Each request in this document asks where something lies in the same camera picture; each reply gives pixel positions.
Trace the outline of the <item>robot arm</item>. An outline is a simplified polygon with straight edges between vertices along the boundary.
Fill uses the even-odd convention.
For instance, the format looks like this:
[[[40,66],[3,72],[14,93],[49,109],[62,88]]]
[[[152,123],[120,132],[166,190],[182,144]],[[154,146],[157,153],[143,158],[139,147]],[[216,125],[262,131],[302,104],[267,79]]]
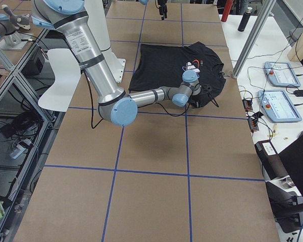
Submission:
[[[183,107],[205,89],[199,83],[198,73],[186,69],[179,87],[162,86],[127,94],[117,85],[93,36],[84,1],[32,1],[32,10],[32,21],[36,26],[56,30],[65,36],[80,69],[98,93],[98,112],[104,120],[124,127],[135,120],[139,107],[162,100],[171,100]]]

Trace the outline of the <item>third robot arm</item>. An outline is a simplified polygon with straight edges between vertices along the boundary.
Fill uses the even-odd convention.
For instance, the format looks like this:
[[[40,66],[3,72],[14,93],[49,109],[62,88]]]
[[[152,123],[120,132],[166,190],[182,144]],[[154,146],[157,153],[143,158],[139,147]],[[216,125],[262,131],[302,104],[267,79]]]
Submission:
[[[30,14],[15,15],[8,5],[2,5],[2,9],[5,13],[0,14],[0,48],[19,51],[26,41],[22,40],[17,30],[30,30]]]

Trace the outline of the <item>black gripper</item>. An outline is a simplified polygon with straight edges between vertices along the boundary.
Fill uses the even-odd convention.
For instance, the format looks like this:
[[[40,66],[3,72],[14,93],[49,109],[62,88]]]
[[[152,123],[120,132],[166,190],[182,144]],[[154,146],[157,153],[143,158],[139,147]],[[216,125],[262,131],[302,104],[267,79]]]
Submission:
[[[212,86],[211,85],[201,85],[200,92],[193,97],[194,101],[212,101]]]
[[[167,0],[158,0],[159,5],[159,14],[161,16],[161,20],[164,18],[167,18],[167,6],[166,6]]]

